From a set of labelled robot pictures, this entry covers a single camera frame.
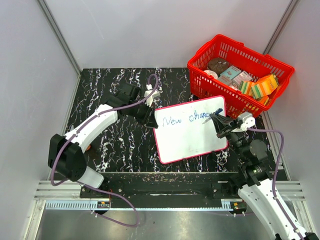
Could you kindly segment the white blue whiteboard marker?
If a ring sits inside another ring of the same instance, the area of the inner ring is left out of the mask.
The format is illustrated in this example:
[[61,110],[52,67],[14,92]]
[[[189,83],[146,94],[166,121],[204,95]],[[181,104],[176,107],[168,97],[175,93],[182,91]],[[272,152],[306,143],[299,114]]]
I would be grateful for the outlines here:
[[206,124],[207,122],[209,121],[212,121],[213,123],[222,123],[223,120],[222,118],[220,117],[220,113],[223,111],[222,108],[218,108],[215,112],[213,113],[210,113],[209,114],[209,117],[202,123],[203,125]]

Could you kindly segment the pink framed whiteboard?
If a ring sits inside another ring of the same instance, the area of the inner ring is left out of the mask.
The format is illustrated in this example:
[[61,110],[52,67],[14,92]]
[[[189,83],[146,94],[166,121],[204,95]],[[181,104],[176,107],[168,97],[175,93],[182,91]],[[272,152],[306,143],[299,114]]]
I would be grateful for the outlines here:
[[153,132],[159,161],[169,164],[224,150],[226,138],[218,138],[214,123],[206,120],[218,109],[225,116],[225,108],[225,98],[219,95],[156,109],[158,128]]

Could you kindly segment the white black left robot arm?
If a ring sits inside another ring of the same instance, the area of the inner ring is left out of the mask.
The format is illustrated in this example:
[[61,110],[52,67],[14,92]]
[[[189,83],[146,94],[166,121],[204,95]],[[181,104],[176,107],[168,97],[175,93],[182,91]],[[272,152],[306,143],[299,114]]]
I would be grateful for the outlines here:
[[72,182],[91,186],[91,192],[98,198],[106,196],[109,189],[105,178],[87,165],[85,152],[98,135],[123,116],[132,116],[148,128],[158,127],[153,102],[160,97],[160,92],[151,84],[146,87],[144,98],[138,99],[141,88],[123,84],[78,127],[65,135],[55,134],[49,143],[48,166],[51,172],[57,172]]

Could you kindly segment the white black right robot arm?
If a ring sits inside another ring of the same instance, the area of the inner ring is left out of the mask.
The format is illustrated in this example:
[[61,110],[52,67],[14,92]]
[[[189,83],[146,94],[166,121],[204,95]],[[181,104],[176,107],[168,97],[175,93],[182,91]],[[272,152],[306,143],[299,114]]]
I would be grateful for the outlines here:
[[241,160],[238,174],[227,186],[228,194],[241,198],[250,207],[272,240],[317,240],[314,232],[308,232],[292,214],[276,188],[278,163],[274,173],[265,165],[268,159],[267,145],[259,140],[247,140],[246,131],[257,131],[256,119],[249,112],[232,119],[220,114],[221,109],[209,115],[216,136],[226,139]]

